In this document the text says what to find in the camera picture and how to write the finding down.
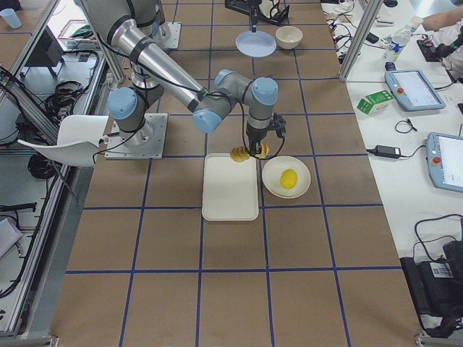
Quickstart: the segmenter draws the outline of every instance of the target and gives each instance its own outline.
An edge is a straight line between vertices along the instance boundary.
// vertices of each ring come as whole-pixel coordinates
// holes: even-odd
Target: white desk
[[[439,93],[447,105],[442,110],[406,112],[393,101],[386,110],[372,115],[357,110],[358,101],[369,93],[387,89],[387,85],[348,82],[347,88],[366,148],[389,145],[400,147],[403,155],[411,155],[423,144],[429,132],[458,134],[463,123],[463,115],[456,107],[457,103],[463,102],[463,85],[460,84]],[[400,134],[394,130],[395,124],[407,117],[418,132]],[[413,244],[417,241],[414,235],[416,222],[449,213],[463,213],[463,194],[435,188],[428,176],[425,158],[424,148],[406,160],[370,156],[370,164],[400,257],[412,255]],[[453,235],[461,239],[462,234],[457,218],[424,223],[419,226],[419,232],[424,240],[442,235]],[[432,254],[438,256],[442,254],[442,245],[449,241],[451,239],[443,239],[427,246]],[[420,260],[423,255],[421,251],[421,247],[417,247],[418,257],[415,259]]]
[[[335,5],[324,4],[323,9],[326,12],[332,12]],[[392,27],[376,27],[373,26],[370,29],[370,32],[383,38],[387,35],[390,35],[396,32],[401,27],[404,27],[410,19],[415,15],[415,11],[407,0],[399,1],[399,4],[396,7],[383,7],[389,12],[389,14],[394,17],[395,24]],[[359,25],[360,20],[363,16],[363,8],[356,4],[352,12],[353,16],[352,23],[356,27]],[[351,34],[355,34],[355,27],[348,24],[345,24]],[[417,33],[423,33],[424,30],[419,28]],[[339,34],[347,33],[346,29],[343,27],[339,28]],[[446,70],[442,67],[441,63],[430,63],[425,60],[422,56],[420,49],[416,43],[416,40],[420,36],[412,36],[411,41],[404,48],[399,58],[396,61],[397,69],[421,69],[426,77],[431,83],[441,84],[450,83],[450,78],[447,75]],[[384,53],[383,49],[370,47],[363,45],[360,55],[357,57],[355,65],[352,67],[351,72],[347,76],[348,82],[383,82],[384,81],[384,61],[382,55]]]

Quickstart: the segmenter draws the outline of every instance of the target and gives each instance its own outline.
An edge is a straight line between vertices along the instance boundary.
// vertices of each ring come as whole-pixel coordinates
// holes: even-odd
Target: yellow food item
[[[256,158],[264,159],[268,155],[268,152],[270,152],[269,146],[263,143],[261,145],[261,153],[257,154]],[[233,148],[230,152],[230,158],[236,161],[237,163],[242,163],[243,161],[249,159],[249,157],[250,157],[249,153],[246,151],[246,148],[244,148],[243,146]]]
[[[280,177],[280,185],[285,189],[294,188],[297,183],[297,173],[292,168],[283,171]]]

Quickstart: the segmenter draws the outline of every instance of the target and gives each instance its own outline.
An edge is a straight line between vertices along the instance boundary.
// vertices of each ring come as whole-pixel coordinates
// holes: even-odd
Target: lemon
[[[280,185],[285,189],[294,188],[297,183],[297,173],[292,168],[283,171],[280,177]]]

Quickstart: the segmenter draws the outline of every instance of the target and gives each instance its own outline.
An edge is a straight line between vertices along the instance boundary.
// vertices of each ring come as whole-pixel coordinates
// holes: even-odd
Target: computer mouse
[[[397,0],[384,0],[384,4],[387,7],[395,7],[395,6],[397,6],[398,2],[397,2]]]

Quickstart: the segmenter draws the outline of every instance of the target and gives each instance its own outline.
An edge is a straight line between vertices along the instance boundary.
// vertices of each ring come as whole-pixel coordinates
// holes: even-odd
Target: beige bowl
[[[302,36],[304,36],[304,34],[302,34],[301,30],[289,25],[280,27],[275,32],[276,43],[283,49],[296,48],[301,42]]]

